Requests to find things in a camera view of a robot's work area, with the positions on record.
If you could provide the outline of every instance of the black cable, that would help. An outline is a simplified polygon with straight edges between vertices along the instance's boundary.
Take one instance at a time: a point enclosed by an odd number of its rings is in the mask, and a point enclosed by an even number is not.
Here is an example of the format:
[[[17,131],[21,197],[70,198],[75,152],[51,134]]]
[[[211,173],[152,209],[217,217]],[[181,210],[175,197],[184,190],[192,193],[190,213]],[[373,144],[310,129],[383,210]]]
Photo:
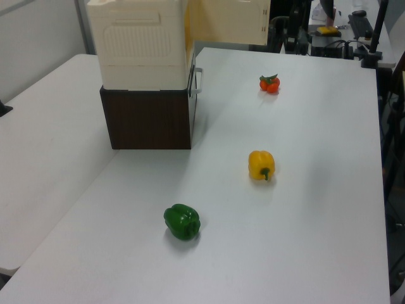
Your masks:
[[[403,253],[399,259],[391,266],[390,270],[388,271],[388,275],[391,275],[391,273],[395,270],[395,268],[398,266],[398,264],[405,258],[405,253]]]
[[[363,42],[361,42],[361,41],[357,41],[357,40],[349,40],[347,43],[352,43],[352,42],[361,43],[362,45],[364,45],[364,46],[366,47],[366,49],[369,48],[367,44],[365,44],[365,43],[363,43]]]
[[[333,41],[330,44],[327,44],[326,46],[324,46],[323,49],[326,49],[327,47],[331,46],[332,44],[335,44],[335,43],[338,43],[338,42],[345,43],[346,40],[340,39],[340,40]]]

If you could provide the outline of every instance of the white plastic container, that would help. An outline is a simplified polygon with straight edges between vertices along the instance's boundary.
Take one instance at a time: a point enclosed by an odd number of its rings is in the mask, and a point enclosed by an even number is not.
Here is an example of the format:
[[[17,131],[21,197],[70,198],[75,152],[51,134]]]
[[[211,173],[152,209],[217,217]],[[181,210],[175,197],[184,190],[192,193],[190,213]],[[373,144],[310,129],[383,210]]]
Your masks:
[[[194,41],[267,43],[270,0],[90,0],[108,90],[184,90]]]

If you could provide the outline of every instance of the white wall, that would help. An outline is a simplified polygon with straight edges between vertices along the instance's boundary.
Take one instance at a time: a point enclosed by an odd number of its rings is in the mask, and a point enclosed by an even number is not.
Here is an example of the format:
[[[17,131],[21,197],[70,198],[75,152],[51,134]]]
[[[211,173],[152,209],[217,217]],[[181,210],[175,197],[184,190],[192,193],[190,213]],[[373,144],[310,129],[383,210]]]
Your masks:
[[[1,101],[6,103],[74,55],[84,53],[73,0],[34,0],[0,15]]]

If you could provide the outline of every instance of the desk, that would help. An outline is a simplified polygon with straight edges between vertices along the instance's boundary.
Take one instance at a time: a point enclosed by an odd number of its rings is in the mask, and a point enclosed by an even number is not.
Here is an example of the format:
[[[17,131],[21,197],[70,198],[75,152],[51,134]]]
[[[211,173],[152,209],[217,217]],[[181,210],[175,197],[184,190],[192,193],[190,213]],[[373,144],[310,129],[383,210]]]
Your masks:
[[[309,24],[325,24],[325,22],[320,22],[318,20],[312,20],[312,11],[319,4],[319,0],[314,0],[311,4],[311,15],[309,16]],[[370,22],[371,26],[374,28],[375,22],[377,21],[378,10],[380,5],[377,0],[367,0],[365,5],[362,6],[353,6],[352,0],[334,0],[336,6],[336,17],[335,25],[347,25],[349,22],[349,15],[353,11],[365,10],[367,11],[367,19]],[[340,30],[342,32],[343,40],[353,40],[353,31],[351,28],[347,30]],[[351,46],[356,49],[356,43],[352,43]],[[387,33],[385,25],[381,29],[380,43],[377,47],[377,51],[382,52],[382,60],[378,62],[379,68],[395,68],[396,59],[392,51],[391,42]]]
[[[78,55],[0,118],[0,273],[12,275],[115,155],[96,56]]]
[[[220,49],[197,66],[192,149],[120,151],[0,303],[389,303],[375,71]],[[279,95],[260,91],[274,73]],[[254,149],[269,183],[248,176]],[[166,228],[174,203],[197,239]]]

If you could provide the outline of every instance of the tomato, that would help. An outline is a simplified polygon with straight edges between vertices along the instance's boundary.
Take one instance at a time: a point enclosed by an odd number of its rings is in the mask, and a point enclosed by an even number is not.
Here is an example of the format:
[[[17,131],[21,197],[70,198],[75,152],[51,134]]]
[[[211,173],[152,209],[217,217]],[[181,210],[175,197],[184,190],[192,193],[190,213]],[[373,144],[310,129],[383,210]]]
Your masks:
[[[278,84],[277,83],[273,83],[273,84],[268,85],[267,93],[274,94],[274,93],[277,93],[277,91],[278,91]]]
[[[267,90],[267,87],[268,87],[267,81],[260,80],[260,88],[265,91],[265,90]]]
[[[278,79],[277,77],[274,78],[274,79],[272,80],[272,82],[274,82],[274,83],[276,83],[278,86],[280,86],[280,79]]]

